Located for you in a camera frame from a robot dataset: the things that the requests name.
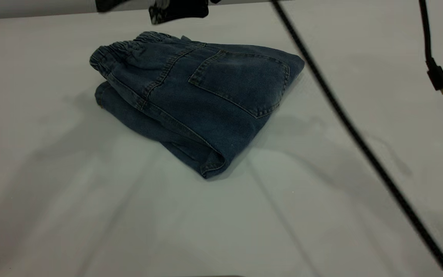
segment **black object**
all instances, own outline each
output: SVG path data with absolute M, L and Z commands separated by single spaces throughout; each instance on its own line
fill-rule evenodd
M 423 24 L 423 37 L 425 40 L 425 58 L 428 67 L 428 77 L 435 88 L 440 90 L 443 94 L 443 70 L 440 66 L 436 65 L 434 58 L 432 57 L 432 42 L 430 39 L 430 24 L 428 22 L 427 3 L 425 0 L 418 0 L 420 3 L 421 22 Z
M 396 203 L 401 207 L 401 210 L 405 214 L 405 216 L 410 221 L 411 225 L 413 225 L 413 228 L 415 231 L 420 235 L 420 238 L 422 239 L 423 243 L 427 247 L 427 249 L 430 251 L 432 256 L 435 258 L 438 265 L 443 270 L 443 251 L 438 246 L 438 244 L 435 242 L 434 238 L 429 234 L 429 231 L 426 229 L 424 224 L 421 222 L 420 218 L 416 214 L 413 207 L 409 204 L 408 200 L 403 196 L 399 188 L 397 188 L 396 184 L 392 180 L 391 177 L 389 177 L 389 174 L 381 165 L 378 158 L 376 158 L 375 154 L 372 152 L 372 150 L 368 147 L 367 143 L 364 141 L 360 133 L 355 128 L 355 125 L 352 123 L 352 121 L 348 118 L 346 115 L 345 110 L 341 107 L 338 100 L 334 96 L 334 93 L 332 92 L 330 86 L 327 84 L 327 81 L 325 80 L 324 76 L 322 76 L 320 69 L 318 68 L 317 64 L 312 58 L 311 53 L 306 49 L 305 45 L 303 44 L 302 40 L 300 39 L 299 35 L 295 31 L 295 28 L 293 27 L 292 23 L 288 19 L 288 16 L 286 15 L 285 11 L 281 7 L 278 0 L 271 0 L 276 12 L 281 18 L 281 21 L 283 21 L 286 29 L 290 33 L 293 41 L 297 45 L 297 48 L 300 50 L 300 53 L 304 57 L 305 61 L 307 62 L 308 67 L 311 69 L 315 80 L 319 83 L 319 86 L 321 87 L 322 92 L 324 93 L 325 97 L 327 98 L 327 101 L 333 108 L 336 115 L 341 120 L 341 123 L 345 126 L 346 130 L 350 134 L 350 136 L 353 138 L 359 149 L 362 151 L 364 156 L 366 156 L 367 160 L 371 164 L 371 166 L 375 169 L 376 173 L 380 176 L 383 183 L 385 184 L 386 188 L 388 189 L 389 193 L 392 194 L 394 197 L 394 200 L 396 200 Z
M 109 12 L 118 5 L 131 0 L 95 0 L 97 11 Z M 221 0 L 211 0 L 217 4 Z M 148 8 L 153 25 L 171 20 L 208 15 L 208 0 L 155 0 Z

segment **white wall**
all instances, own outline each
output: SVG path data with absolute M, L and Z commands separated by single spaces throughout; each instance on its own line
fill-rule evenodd
M 123 3 L 115 10 L 147 9 L 148 0 Z M 265 2 L 265 0 L 222 0 L 219 5 Z M 95 12 L 95 0 L 0 0 L 0 18 Z

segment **back pocket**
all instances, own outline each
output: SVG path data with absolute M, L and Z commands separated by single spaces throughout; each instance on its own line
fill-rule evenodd
M 189 82 L 260 118 L 278 107 L 289 75 L 288 65 L 276 58 L 220 50 Z

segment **folded jeans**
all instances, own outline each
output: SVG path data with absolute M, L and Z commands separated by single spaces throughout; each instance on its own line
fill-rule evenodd
M 276 49 L 156 32 L 100 46 L 90 64 L 107 79 L 97 103 L 204 178 L 227 169 L 304 66 Z

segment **cable connector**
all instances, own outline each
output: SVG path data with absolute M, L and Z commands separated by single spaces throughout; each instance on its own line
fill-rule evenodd
M 435 61 L 427 61 L 428 71 L 427 74 L 430 77 L 430 81 L 435 90 L 440 90 L 443 94 L 443 70 L 442 67 L 436 65 Z

